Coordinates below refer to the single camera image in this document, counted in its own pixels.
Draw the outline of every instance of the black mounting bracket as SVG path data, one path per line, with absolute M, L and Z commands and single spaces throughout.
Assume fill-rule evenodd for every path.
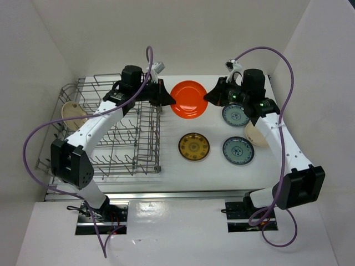
M 316 201 L 326 176 L 322 166 L 310 165 L 309 169 L 302 171 L 292 169 L 291 171 L 283 178 L 281 194 L 276 202 L 280 209 L 289 209 Z M 277 188 L 278 184 L 272 189 L 273 196 Z
M 260 117 L 272 112 L 280 113 L 276 103 L 265 97 L 264 87 L 264 73 L 260 69 L 247 69 L 244 71 L 241 86 L 235 82 L 227 82 L 227 77 L 221 77 L 204 99 L 216 106 L 241 105 L 255 126 Z
M 121 80 L 117 81 L 113 86 L 111 91 L 109 91 L 105 97 L 104 101 L 112 101 L 119 105 L 129 98 L 131 98 L 140 88 L 142 82 L 142 68 L 135 65 L 127 65 L 122 70 Z M 167 106 L 176 104 L 176 101 L 173 97 L 166 91 L 164 81 L 162 79 L 158 79 L 157 83 L 149 80 L 144 87 L 144 89 L 140 92 L 139 95 L 135 98 L 131 105 L 126 107 L 127 110 L 123 110 L 123 114 L 125 115 L 130 108 L 134 106 L 135 101 L 149 101 L 149 103 L 153 106 Z
M 50 146 L 52 174 L 78 189 L 86 187 L 94 177 L 94 169 L 82 146 L 54 140 Z

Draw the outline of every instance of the decorative plate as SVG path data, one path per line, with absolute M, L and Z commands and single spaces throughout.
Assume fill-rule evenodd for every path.
M 235 165 L 245 165 L 254 158 L 253 145 L 243 137 L 230 137 L 223 144 L 223 154 Z
M 188 133 L 179 141 L 179 151 L 190 161 L 202 160 L 210 151 L 208 140 L 199 133 Z
M 237 104 L 228 105 L 222 110 L 223 119 L 231 126 L 244 126 L 249 117 L 244 114 L 244 108 Z

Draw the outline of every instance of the dishwasher rack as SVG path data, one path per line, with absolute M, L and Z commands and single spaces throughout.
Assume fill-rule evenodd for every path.
M 79 103 L 87 114 L 93 114 L 118 77 L 120 74 L 95 75 L 94 82 L 79 79 L 75 84 L 62 87 L 52 119 L 58 118 L 62 106 L 69 101 Z M 116 183 L 117 178 L 122 175 L 134 176 L 137 173 L 148 175 L 161 171 L 160 113 L 160 107 L 154 107 L 149 102 L 138 102 L 105 134 L 90 157 L 97 183 Z M 49 126 L 35 167 L 52 175 L 49 143 L 56 138 L 64 140 L 72 133 L 74 131 L 65 123 Z M 50 185 L 56 186 L 58 182 L 60 181 L 53 177 Z

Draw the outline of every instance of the blue and white plate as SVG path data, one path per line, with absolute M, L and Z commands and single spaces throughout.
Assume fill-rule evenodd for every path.
M 230 137 L 223 144 L 223 154 L 235 165 L 246 165 L 254 158 L 254 147 L 243 137 Z
M 245 126 L 249 117 L 244 114 L 244 108 L 240 105 L 228 105 L 222 110 L 223 119 L 231 126 Z

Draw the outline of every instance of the beige bowl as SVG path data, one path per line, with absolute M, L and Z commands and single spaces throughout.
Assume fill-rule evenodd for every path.
M 259 147 L 268 147 L 268 143 L 262 133 L 260 133 L 259 129 L 253 126 L 252 122 L 250 121 L 245 129 L 245 136 L 246 138 L 255 146 Z
M 86 116 L 87 112 L 75 101 L 69 101 L 65 103 L 62 107 L 62 118 L 69 118 L 74 116 Z M 87 118 L 84 119 L 75 119 L 64 121 L 66 126 L 73 131 L 77 131 L 81 128 L 85 122 L 88 121 Z

